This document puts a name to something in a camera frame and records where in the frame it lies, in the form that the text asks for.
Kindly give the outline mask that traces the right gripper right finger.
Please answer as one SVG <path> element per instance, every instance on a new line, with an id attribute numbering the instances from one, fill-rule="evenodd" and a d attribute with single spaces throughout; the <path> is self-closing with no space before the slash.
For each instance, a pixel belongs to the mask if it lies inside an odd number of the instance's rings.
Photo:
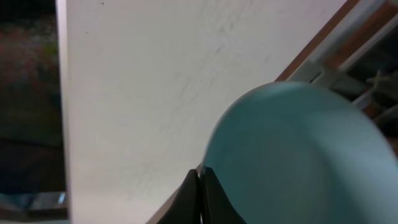
<path id="1" fill-rule="evenodd" d="M 234 209 L 214 170 L 204 167 L 200 175 L 204 224 L 246 224 Z"/>

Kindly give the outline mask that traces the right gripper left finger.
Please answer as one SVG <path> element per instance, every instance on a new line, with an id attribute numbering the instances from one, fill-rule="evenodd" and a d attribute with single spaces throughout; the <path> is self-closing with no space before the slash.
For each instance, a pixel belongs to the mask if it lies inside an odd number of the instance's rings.
<path id="1" fill-rule="evenodd" d="M 171 206 L 157 224 L 200 224 L 201 193 L 196 169 L 188 171 Z"/>

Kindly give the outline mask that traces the light blue saucer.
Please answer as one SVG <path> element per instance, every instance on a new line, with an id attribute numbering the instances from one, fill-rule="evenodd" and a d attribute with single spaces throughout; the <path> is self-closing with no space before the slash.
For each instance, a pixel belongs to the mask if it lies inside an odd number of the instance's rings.
<path id="1" fill-rule="evenodd" d="M 246 223 L 396 223 L 397 157 L 345 98 L 298 82 L 255 88 L 223 114 L 201 176 Z"/>

